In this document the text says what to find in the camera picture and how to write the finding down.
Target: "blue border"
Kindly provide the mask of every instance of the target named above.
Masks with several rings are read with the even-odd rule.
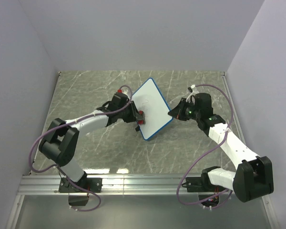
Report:
[[[164,99],[164,97],[163,97],[161,91],[159,90],[159,87],[157,86],[156,82],[153,80],[152,77],[148,78],[133,94],[135,94],[135,93],[136,93],[148,80],[150,80],[150,79],[153,81],[154,85],[155,85],[156,88],[158,89],[158,92],[160,93],[161,97],[163,98],[163,100],[164,100],[164,102],[165,102],[165,104],[166,104],[168,110],[170,111],[171,109],[170,109],[169,105],[167,104],[167,102],[166,102],[166,100]],[[148,140],[151,139],[156,133],[158,133],[158,132],[159,132],[160,130],[162,130],[165,126],[167,126],[167,124],[169,124],[173,119],[174,119],[174,118],[172,117],[172,119],[171,119],[170,121],[168,121],[166,124],[164,124],[164,126],[162,126],[159,130],[157,130],[153,135],[151,135],[151,136],[150,136],[149,138],[147,138],[147,139],[144,138],[144,136],[143,136],[143,134],[142,134],[142,131],[141,131],[141,129],[140,129],[140,132],[141,132],[141,134],[142,134],[143,139],[144,139],[145,141],[148,141]]]

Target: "white wall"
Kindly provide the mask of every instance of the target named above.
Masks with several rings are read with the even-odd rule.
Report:
[[[16,0],[0,0],[0,229],[41,133],[57,77]]]
[[[270,197],[286,229],[286,0],[265,0],[227,79],[247,144],[272,160]]]
[[[226,71],[263,1],[20,3],[60,71]]]

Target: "whiteboard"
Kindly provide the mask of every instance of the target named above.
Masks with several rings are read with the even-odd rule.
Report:
[[[149,140],[173,120],[167,114],[170,108],[153,78],[149,78],[133,94],[133,101],[138,111],[143,111],[145,115],[145,124],[139,125],[145,140]]]

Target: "marble table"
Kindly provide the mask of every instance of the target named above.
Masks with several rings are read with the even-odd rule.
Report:
[[[171,108],[174,108],[182,97],[187,96],[187,88],[192,84],[210,83],[225,90],[220,72],[61,72],[44,130],[54,118],[66,120],[91,113],[104,102],[111,100],[121,85],[127,84],[135,91],[149,77],[154,78]],[[211,95],[214,113],[228,121],[230,108],[224,96],[210,87],[200,87],[199,91]],[[87,173],[184,173],[195,159],[216,145],[193,120],[187,122],[173,120],[149,141],[145,141],[141,133],[135,131],[135,127],[135,123],[126,124],[121,120],[80,138],[75,152],[79,165]],[[232,130],[237,134],[234,123]],[[34,166],[40,169],[51,163],[38,152]],[[192,172],[200,173],[202,169],[211,166],[221,166],[235,171],[225,153],[217,149],[203,158]],[[57,174],[57,170],[50,169],[46,174]]]

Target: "white board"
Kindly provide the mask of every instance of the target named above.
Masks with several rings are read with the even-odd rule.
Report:
[[[133,101],[138,111],[143,111],[145,115],[145,124],[139,125],[145,140],[149,140],[173,120],[167,114],[170,108],[153,78],[149,78],[133,94]]]

